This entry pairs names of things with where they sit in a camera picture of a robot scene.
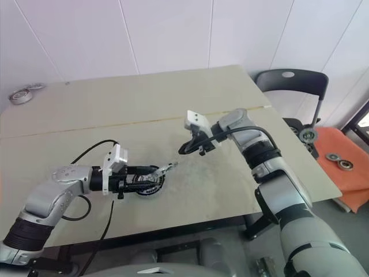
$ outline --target tape roll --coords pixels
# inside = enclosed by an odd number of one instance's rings
[[[22,88],[9,95],[9,100],[14,105],[20,105],[30,101],[32,97],[32,92],[29,89]]]

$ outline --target orange towel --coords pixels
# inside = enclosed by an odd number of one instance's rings
[[[342,191],[340,198],[353,212],[369,200],[369,155],[336,128],[317,128],[318,163]],[[336,162],[325,158],[327,153],[339,154],[353,163],[352,171],[345,171]]]

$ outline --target black wire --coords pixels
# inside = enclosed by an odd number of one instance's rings
[[[113,143],[113,145],[118,144],[118,142],[115,141],[115,140],[102,140],[102,141],[99,141],[98,143],[94,144],[93,146],[91,146],[90,148],[88,148],[87,150],[85,150],[81,155],[79,155],[78,157],[76,157],[71,162],[71,164],[77,163],[84,155],[86,155],[88,152],[90,152],[91,150],[93,150],[95,147],[97,147],[97,146],[99,146],[100,144],[103,144],[103,143]],[[80,221],[80,220],[82,220],[83,218],[86,218],[89,215],[89,213],[91,212],[91,207],[92,207],[92,204],[91,204],[90,200],[86,196],[84,196],[84,195],[78,195],[78,196],[80,198],[84,199],[87,202],[87,204],[88,204],[87,212],[83,216],[81,216],[79,218],[69,218],[68,216],[63,215],[62,216],[62,219],[68,220],[68,221]]]
[[[105,230],[103,232],[103,235],[101,236],[101,238],[99,239],[99,241],[97,242],[96,246],[95,246],[95,249],[93,250],[90,258],[88,259],[87,263],[85,264],[85,266],[83,267],[83,269],[81,270],[79,276],[83,276],[83,274],[86,272],[87,268],[89,267],[90,263],[92,262],[93,258],[95,258],[96,256],[96,253],[97,251],[99,250],[100,248],[100,245],[101,245],[101,242],[103,241],[103,239],[105,238],[107,232],[108,232],[108,229],[109,229],[109,226],[110,226],[110,222],[111,222],[111,217],[112,217],[112,214],[113,214],[113,208],[114,208],[114,200],[111,202],[111,208],[110,208],[110,215],[109,215],[109,220],[108,220],[108,223],[106,224],[106,227],[105,227]]]
[[[212,137],[207,138],[203,141],[200,141],[199,143],[196,143],[194,146],[192,146],[190,149],[184,149],[184,153],[189,154],[189,153],[197,150],[197,148],[199,148],[200,146],[202,146],[206,143],[210,143],[210,142],[212,142],[213,140],[216,140],[219,137],[224,137],[224,136],[227,136],[227,135],[232,134],[232,133],[247,131],[247,130],[259,130],[260,132],[264,133],[268,137],[270,142],[272,143],[273,147],[275,149],[278,149],[276,142],[273,140],[272,136],[268,133],[267,130],[265,130],[264,128],[261,128],[261,127],[257,127],[257,126],[245,126],[245,127],[240,127],[240,128],[235,128],[235,129],[231,129],[231,130],[228,130],[228,131],[224,131],[222,133],[216,134],[215,136],[212,136]]]
[[[87,212],[83,216],[80,216],[79,218],[69,218],[68,216],[63,215],[62,219],[68,220],[68,221],[80,221],[83,218],[85,218],[86,216],[88,216],[88,214],[91,212],[91,206],[92,206],[91,201],[84,195],[78,195],[78,197],[84,199],[87,202],[87,204],[88,204]]]
[[[90,152],[91,150],[93,150],[96,146],[99,146],[100,144],[103,144],[103,143],[113,143],[113,145],[118,144],[118,142],[115,141],[115,140],[102,140],[102,141],[99,141],[98,143],[94,144],[93,146],[91,146],[90,148],[88,148],[87,150],[85,150],[80,156],[76,157],[71,162],[71,164],[77,163],[84,155],[86,155],[88,152]]]

